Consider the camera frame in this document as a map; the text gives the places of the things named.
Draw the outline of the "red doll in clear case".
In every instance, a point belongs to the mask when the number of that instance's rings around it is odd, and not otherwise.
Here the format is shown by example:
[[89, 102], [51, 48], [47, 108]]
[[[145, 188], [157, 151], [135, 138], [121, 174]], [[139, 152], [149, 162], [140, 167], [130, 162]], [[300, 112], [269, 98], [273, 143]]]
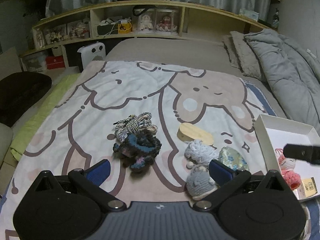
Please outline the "red doll in clear case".
[[177, 35], [180, 12], [177, 9], [157, 9], [155, 30], [159, 34]]

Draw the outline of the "wooden headboard shelf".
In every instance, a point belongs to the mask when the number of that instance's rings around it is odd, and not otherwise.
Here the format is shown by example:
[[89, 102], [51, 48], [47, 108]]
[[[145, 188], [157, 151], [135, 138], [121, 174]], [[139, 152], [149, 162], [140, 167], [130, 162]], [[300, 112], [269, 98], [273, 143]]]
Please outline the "wooden headboard shelf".
[[[157, 9], [177, 9], [180, 12], [177, 35], [136, 31], [137, 10], [154, 9], [155, 27]], [[118, 34], [118, 24], [131, 22], [132, 31]], [[45, 53], [48, 56], [63, 56], [65, 67], [75, 67], [81, 62], [77, 53], [82, 46], [102, 42], [106, 52], [120, 40], [127, 38], [168, 38], [218, 43], [230, 31], [243, 34], [259, 32], [267, 25], [209, 5], [193, 2], [160, 0], [130, 0], [101, 3], [75, 9], [41, 20], [31, 31], [35, 48], [20, 55], [23, 62], [32, 56]]]

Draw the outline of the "oval wooden block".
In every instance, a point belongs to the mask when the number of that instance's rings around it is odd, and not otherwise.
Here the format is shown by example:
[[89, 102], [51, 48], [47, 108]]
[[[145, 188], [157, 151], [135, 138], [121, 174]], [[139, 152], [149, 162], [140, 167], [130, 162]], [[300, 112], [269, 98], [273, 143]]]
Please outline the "oval wooden block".
[[200, 140], [206, 145], [214, 144], [213, 136], [210, 133], [188, 122], [180, 124], [177, 137], [182, 141]]

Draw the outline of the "yellow small card box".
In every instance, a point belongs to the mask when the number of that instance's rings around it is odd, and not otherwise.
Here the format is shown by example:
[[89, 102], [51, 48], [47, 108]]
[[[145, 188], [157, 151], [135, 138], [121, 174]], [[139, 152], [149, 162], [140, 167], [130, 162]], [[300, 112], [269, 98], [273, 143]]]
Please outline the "yellow small card box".
[[312, 197], [318, 193], [315, 179], [313, 177], [302, 179], [299, 187], [300, 199]]

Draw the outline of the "tissue pack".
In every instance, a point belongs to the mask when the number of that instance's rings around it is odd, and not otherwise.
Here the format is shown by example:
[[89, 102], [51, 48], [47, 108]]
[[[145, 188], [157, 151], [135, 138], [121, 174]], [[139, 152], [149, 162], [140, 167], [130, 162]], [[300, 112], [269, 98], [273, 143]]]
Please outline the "tissue pack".
[[259, 13], [252, 10], [241, 8], [239, 10], [239, 15], [244, 16], [246, 18], [250, 18], [256, 22], [258, 22], [259, 20]]

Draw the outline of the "grey crochet shark doll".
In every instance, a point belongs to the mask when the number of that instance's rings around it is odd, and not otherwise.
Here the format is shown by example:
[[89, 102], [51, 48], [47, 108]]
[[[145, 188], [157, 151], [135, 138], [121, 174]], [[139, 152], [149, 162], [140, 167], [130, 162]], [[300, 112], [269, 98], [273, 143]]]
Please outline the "grey crochet shark doll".
[[208, 169], [201, 165], [194, 165], [191, 168], [185, 186], [195, 201], [199, 201], [217, 190], [217, 184], [209, 175]]

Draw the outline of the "black cushion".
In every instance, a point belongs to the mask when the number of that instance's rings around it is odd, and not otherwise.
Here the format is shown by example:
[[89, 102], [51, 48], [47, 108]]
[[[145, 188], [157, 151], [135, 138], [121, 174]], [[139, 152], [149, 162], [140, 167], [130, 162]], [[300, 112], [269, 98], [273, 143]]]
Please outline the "black cushion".
[[35, 72], [14, 73], [2, 79], [1, 123], [12, 127], [51, 87], [51, 77]]

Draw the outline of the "red box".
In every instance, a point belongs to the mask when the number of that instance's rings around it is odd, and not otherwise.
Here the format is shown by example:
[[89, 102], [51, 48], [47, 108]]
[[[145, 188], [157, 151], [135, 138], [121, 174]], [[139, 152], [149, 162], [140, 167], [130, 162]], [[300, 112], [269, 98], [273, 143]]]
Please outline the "red box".
[[65, 68], [63, 56], [48, 56], [46, 57], [47, 69]]

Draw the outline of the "light blue crochet ball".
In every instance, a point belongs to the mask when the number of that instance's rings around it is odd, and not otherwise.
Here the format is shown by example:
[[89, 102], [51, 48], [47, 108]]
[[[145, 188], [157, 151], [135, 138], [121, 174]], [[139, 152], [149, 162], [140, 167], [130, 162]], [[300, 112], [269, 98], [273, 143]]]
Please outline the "light blue crochet ball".
[[201, 140], [193, 140], [185, 149], [184, 156], [194, 165], [208, 167], [212, 160], [219, 158], [219, 152], [212, 146], [205, 145]]

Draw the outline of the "grey duvet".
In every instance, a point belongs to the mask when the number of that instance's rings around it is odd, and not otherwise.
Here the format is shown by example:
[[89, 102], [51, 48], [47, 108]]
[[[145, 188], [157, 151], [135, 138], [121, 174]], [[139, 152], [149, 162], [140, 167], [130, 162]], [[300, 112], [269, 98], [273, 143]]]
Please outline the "grey duvet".
[[319, 60], [271, 29], [245, 35], [287, 118], [319, 132]]

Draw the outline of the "cartoon bear blanket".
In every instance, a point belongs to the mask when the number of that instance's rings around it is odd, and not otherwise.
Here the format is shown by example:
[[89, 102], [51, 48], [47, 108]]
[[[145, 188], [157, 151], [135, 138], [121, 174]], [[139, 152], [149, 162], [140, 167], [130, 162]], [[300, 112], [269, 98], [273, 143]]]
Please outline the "cartoon bear blanket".
[[[319, 197], [300, 202], [281, 171], [268, 170], [254, 124], [284, 118], [272, 94], [222, 72], [146, 61], [92, 63], [39, 127], [1, 201], [1, 239], [319, 239]], [[177, 137], [188, 122], [249, 166], [195, 201], [194, 166]], [[113, 152], [129, 133], [162, 144], [132, 172]], [[85, 171], [107, 159], [96, 186]]]

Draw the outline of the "dark blue brown crochet flower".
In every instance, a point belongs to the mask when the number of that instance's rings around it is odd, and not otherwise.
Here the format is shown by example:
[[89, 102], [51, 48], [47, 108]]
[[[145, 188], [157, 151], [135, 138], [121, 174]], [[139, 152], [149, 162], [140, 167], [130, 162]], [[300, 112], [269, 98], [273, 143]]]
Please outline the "dark blue brown crochet flower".
[[141, 173], [154, 164], [161, 142], [152, 133], [129, 133], [123, 142], [115, 143], [113, 152], [126, 161], [132, 172]]

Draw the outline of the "pink crochet bunny doll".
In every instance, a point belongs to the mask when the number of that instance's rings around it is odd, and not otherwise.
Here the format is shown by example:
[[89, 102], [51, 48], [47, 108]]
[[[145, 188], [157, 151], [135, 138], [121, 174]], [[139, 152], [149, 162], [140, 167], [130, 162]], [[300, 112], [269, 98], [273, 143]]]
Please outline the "pink crochet bunny doll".
[[302, 181], [300, 175], [294, 171], [296, 160], [285, 157], [282, 148], [276, 148], [274, 151], [284, 180], [292, 191], [298, 189]]

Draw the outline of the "floral brocade drawstring pouch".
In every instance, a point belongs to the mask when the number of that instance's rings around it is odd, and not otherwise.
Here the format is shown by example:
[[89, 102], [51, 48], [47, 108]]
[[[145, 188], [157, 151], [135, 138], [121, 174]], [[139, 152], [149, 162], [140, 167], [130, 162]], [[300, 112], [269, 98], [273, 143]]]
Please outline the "floral brocade drawstring pouch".
[[225, 146], [221, 148], [219, 153], [218, 161], [233, 171], [236, 170], [247, 170], [249, 166], [242, 155], [235, 149]]

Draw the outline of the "green bed sheet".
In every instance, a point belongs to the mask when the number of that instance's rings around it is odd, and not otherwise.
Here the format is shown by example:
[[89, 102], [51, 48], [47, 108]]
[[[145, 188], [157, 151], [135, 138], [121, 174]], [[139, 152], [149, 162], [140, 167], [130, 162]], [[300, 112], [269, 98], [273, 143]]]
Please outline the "green bed sheet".
[[20, 161], [25, 149], [39, 127], [79, 76], [80, 74], [71, 74], [63, 77], [61, 81], [53, 87], [53, 90], [49, 92], [36, 113], [17, 131], [17, 134], [14, 136], [13, 141], [9, 146], [9, 151], [16, 161]]

